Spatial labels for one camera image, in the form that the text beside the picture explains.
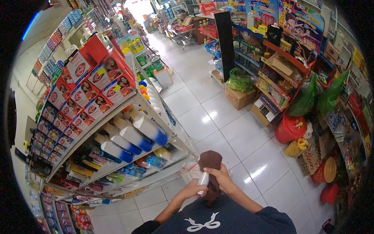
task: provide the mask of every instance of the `cartoon poster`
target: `cartoon poster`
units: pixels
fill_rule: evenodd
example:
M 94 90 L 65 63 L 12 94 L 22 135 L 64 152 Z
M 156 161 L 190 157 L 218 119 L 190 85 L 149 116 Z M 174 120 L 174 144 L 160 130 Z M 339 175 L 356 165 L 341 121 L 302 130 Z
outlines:
M 319 53 L 325 20 L 317 12 L 292 0 L 279 0 L 279 26 L 309 50 Z
M 245 0 L 245 9 L 261 17 L 266 26 L 278 22 L 278 0 Z

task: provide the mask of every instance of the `white plastic bottle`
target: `white plastic bottle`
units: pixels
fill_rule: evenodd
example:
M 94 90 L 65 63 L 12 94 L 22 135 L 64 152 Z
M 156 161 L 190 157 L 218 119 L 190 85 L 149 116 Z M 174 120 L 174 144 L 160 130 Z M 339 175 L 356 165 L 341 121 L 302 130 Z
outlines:
M 105 131 L 107 131 L 107 133 L 109 133 L 109 139 L 111 141 L 129 151 L 130 153 L 133 153 L 135 155 L 141 154 L 142 150 L 123 138 L 119 134 L 119 129 L 117 127 L 111 125 L 110 123 L 106 123 L 103 128 Z
M 153 104 L 154 103 L 151 103 L 151 105 L 154 108 L 154 110 L 156 111 L 156 113 L 164 120 L 165 123 L 168 123 L 169 119 L 165 114 L 162 113 L 161 108 L 158 107 L 158 106 L 154 106 Z
M 104 152 L 107 152 L 108 154 L 116 158 L 119 158 L 125 162 L 132 162 L 133 155 L 130 152 L 122 149 L 113 141 L 111 141 L 109 137 L 97 133 L 95 134 L 95 140 L 100 143 L 101 149 Z
M 148 93 L 148 97 L 149 97 L 149 98 L 154 98 L 154 99 L 156 99 L 156 100 L 160 100 L 157 94 L 153 94 L 153 93 L 151 93 L 151 92 L 147 92 L 147 93 Z
M 133 145 L 145 152 L 152 150 L 152 142 L 149 139 L 144 138 L 140 131 L 137 130 L 130 121 L 115 116 L 113 123 L 119 128 L 119 134 Z
M 153 97 L 149 97 L 149 102 L 159 103 L 160 101 L 158 99 L 153 98 Z
M 129 114 L 132 117 L 135 128 L 139 129 L 139 131 L 157 144 L 161 146 L 166 145 L 168 137 L 164 130 L 154 123 L 143 111 L 133 108 L 129 110 Z

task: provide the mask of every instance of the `white logo print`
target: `white logo print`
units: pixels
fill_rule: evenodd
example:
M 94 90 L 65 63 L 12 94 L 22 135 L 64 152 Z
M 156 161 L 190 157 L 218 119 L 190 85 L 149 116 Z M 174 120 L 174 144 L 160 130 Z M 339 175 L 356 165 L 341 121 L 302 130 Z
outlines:
M 203 227 L 206 227 L 206 228 L 209 228 L 209 229 L 218 228 L 221 225 L 221 223 L 219 221 L 214 221 L 214 219 L 215 219 L 215 217 L 218 213 L 219 212 L 213 213 L 210 221 L 206 222 L 204 225 L 196 224 L 195 221 L 192 220 L 191 218 L 185 219 L 185 220 L 189 221 L 190 224 L 192 224 L 192 226 L 187 228 L 187 231 L 192 233 L 192 232 L 195 232 L 195 231 L 198 231 L 198 230 L 202 229 Z

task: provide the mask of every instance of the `white tile floor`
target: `white tile floor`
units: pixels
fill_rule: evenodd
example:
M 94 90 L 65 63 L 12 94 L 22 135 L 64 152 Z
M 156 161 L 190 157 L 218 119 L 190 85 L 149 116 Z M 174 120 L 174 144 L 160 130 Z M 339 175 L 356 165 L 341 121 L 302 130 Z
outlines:
M 175 70 L 174 84 L 161 94 L 196 149 L 219 152 L 233 172 L 233 182 L 261 206 L 287 213 L 298 234 L 319 233 L 334 214 L 331 205 L 319 201 L 325 184 L 303 176 L 296 159 L 283 153 L 286 145 L 277 141 L 274 130 L 259 124 L 250 107 L 238 111 L 231 105 L 222 86 L 210 77 L 214 67 L 203 46 L 182 51 L 157 33 L 149 41 Z M 154 219 L 184 186 L 179 178 L 136 197 L 98 206 L 89 211 L 95 234 L 130 234 Z M 194 200 L 185 201 L 183 207 Z

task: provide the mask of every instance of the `yellow price sticker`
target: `yellow price sticker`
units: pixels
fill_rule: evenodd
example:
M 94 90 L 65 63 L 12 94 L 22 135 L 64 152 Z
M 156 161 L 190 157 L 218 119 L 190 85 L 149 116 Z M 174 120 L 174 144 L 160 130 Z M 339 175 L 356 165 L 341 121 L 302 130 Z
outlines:
M 115 91 L 115 92 L 118 92 L 118 90 L 121 88 L 121 86 L 119 86 L 119 85 L 117 85 L 113 90 Z
M 102 68 L 102 69 L 100 69 L 100 70 L 97 71 L 97 74 L 98 74 L 99 76 L 101 76 L 101 75 L 104 74 L 104 73 L 105 73 L 105 69 L 104 69 L 104 68 Z

